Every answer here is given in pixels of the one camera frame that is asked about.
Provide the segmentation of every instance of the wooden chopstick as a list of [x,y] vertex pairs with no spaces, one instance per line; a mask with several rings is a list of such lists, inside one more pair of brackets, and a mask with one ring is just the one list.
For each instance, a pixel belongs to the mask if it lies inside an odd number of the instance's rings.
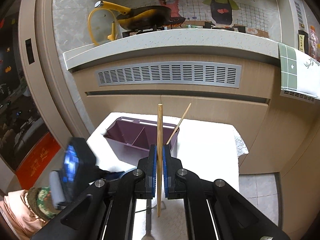
[[163,173],[163,105],[158,104],[157,123],[157,216],[161,214],[161,193],[162,193],[162,173]]
[[187,107],[187,109],[185,110],[185,112],[184,112],[183,116],[181,117],[181,119],[180,119],[180,121],[179,121],[178,125],[177,125],[177,126],[176,126],[176,128],[173,130],[173,133],[172,133],[172,135],[170,136],[170,138],[169,138],[169,140],[167,141],[167,143],[166,143],[166,144],[169,144],[169,142],[170,142],[170,141],[171,141],[171,139],[172,139],[172,136],[173,136],[173,135],[175,134],[175,132],[178,130],[178,128],[179,128],[179,126],[180,126],[180,124],[181,124],[181,122],[182,122],[183,118],[186,116],[186,114],[187,114],[187,112],[188,112],[188,110],[189,110],[190,106],[191,106],[191,103],[189,104],[189,106],[188,106],[188,107]]

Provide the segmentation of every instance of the bottle label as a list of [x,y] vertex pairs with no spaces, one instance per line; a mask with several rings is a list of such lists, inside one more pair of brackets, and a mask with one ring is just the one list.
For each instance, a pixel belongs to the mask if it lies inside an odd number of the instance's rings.
[[299,34],[299,50],[304,53],[304,35]]

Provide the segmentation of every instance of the kitchen counter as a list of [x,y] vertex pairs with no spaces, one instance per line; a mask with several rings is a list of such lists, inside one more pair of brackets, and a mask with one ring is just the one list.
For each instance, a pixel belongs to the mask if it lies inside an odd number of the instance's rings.
[[174,29],[143,33],[100,46],[87,45],[63,53],[69,71],[152,55],[209,54],[280,65],[278,42],[258,36],[212,29]]

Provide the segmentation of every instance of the door frame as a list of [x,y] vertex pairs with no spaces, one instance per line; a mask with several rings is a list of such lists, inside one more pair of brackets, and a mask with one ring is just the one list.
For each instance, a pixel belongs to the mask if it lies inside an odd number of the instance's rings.
[[[20,57],[34,102],[48,129],[65,149],[71,136],[89,137],[65,83],[55,47],[52,0],[21,0],[18,22]],[[31,39],[34,62],[25,41]]]

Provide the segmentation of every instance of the cartoon man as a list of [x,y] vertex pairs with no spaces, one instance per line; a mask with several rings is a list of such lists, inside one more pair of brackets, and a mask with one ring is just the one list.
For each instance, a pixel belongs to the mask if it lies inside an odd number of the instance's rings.
[[216,26],[233,26],[237,19],[239,7],[233,0],[204,0],[204,4],[209,5],[211,17]]

